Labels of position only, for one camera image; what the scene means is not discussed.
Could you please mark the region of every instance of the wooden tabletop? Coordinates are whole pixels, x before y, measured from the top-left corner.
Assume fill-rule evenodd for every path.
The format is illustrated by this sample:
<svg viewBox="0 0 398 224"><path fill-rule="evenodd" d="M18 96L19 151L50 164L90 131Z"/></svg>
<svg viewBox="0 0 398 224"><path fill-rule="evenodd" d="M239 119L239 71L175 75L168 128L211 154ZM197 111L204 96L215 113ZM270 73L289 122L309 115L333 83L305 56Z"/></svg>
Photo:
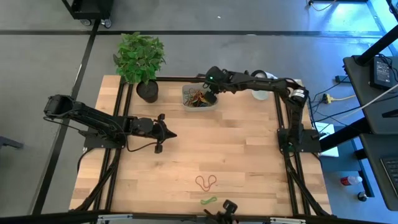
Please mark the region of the wooden tabletop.
<svg viewBox="0 0 398 224"><path fill-rule="evenodd" d="M104 76L96 109L113 113L119 79L116 75ZM111 210L203 214L203 209L223 211L222 203L229 199L238 205L237 215L292 215L284 160L277 143L273 93L266 101L255 100L249 90L235 95L223 93L219 94L216 110L186 112L181 102L185 84L158 82L159 99L152 104L139 98L134 89L129 115L156 118L164 113L168 129L178 137L166 140L161 154L154 154L153 145L137 152L122 150ZM311 127L307 108L303 124ZM153 141L130 136L129 147L135 149ZM103 155L104 149L95 149L82 160L70 208L79 206L98 182ZM319 161L311 154L300 155L307 188L330 212ZM195 183L198 175L206 183L214 175L217 182L204 192ZM104 189L101 208L108 187ZM303 212L297 186L296 194ZM200 203L213 196L218 198L216 202Z"/></svg>

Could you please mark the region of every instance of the green rubber band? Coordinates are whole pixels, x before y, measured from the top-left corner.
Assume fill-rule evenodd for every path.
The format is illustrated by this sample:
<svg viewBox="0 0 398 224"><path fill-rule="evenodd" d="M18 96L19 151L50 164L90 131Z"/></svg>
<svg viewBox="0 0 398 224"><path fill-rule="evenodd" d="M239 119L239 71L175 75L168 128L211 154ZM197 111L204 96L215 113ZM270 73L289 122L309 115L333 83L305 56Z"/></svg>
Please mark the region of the green rubber band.
<svg viewBox="0 0 398 224"><path fill-rule="evenodd" d="M208 200L200 200L200 203L202 204L202 205L207 205L208 203L211 203L211 202L216 202L217 201L217 197L212 197L212 198L210 198L210 199L208 199Z"/></svg>

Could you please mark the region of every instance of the caster wheel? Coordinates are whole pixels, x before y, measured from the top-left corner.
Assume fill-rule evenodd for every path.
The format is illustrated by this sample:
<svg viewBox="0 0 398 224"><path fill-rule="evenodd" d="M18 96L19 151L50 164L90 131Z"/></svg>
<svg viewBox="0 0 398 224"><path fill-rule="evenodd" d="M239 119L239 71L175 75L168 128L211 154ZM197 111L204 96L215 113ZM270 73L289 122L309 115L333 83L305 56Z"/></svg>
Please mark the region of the caster wheel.
<svg viewBox="0 0 398 224"><path fill-rule="evenodd" d="M81 22L84 26L91 26L91 20L90 20L90 19L80 19L80 22Z"/></svg>
<svg viewBox="0 0 398 224"><path fill-rule="evenodd" d="M365 194L365 192L360 192L358 193L358 200L361 202L365 202L368 199L368 196Z"/></svg>
<svg viewBox="0 0 398 224"><path fill-rule="evenodd" d="M110 19L102 19L101 24L105 26L105 28L109 29L112 26L112 21Z"/></svg>

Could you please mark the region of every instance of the rubber band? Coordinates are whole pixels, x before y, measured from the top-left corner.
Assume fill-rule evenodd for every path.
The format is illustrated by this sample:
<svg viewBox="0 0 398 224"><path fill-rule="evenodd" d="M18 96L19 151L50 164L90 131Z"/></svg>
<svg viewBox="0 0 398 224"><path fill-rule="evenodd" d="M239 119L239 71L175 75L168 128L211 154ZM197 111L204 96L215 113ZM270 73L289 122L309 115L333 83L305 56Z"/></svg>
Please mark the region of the rubber band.
<svg viewBox="0 0 398 224"><path fill-rule="evenodd" d="M202 179L202 181L203 181L203 186L202 186L202 184L199 184L198 183L198 178L199 177L201 177L201 179ZM210 177L214 177L214 182L212 182L212 183L210 183ZM217 182L217 177L215 176L215 175L210 175L209 176L209 178L208 178L208 185L206 186L206 184L205 184L205 179L202 177L202 176L197 176L196 178L195 178L195 182L197 183L197 185L199 185L200 187L201 187L201 189L204 191L204 192L207 192L207 191L209 191L210 190L210 187L215 183L215 182Z"/></svg>
<svg viewBox="0 0 398 224"><path fill-rule="evenodd" d="M202 204L202 205L207 205L208 203L211 203L211 202L216 202L217 201L217 197L211 197L210 199L208 199L208 200L200 200L200 203Z"/></svg>

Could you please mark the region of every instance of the green leaves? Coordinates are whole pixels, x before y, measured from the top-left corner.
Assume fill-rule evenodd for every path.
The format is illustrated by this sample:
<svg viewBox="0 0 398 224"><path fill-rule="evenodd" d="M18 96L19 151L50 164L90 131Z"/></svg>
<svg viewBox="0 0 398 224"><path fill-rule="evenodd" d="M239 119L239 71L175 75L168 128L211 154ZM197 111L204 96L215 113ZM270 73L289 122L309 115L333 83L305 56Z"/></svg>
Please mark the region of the green leaves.
<svg viewBox="0 0 398 224"><path fill-rule="evenodd" d="M158 37L133 34L122 34L122 42L118 45L118 55L113 55L117 65L116 73L129 83L148 83L156 79L156 71L160 64L165 63L164 45Z"/></svg>

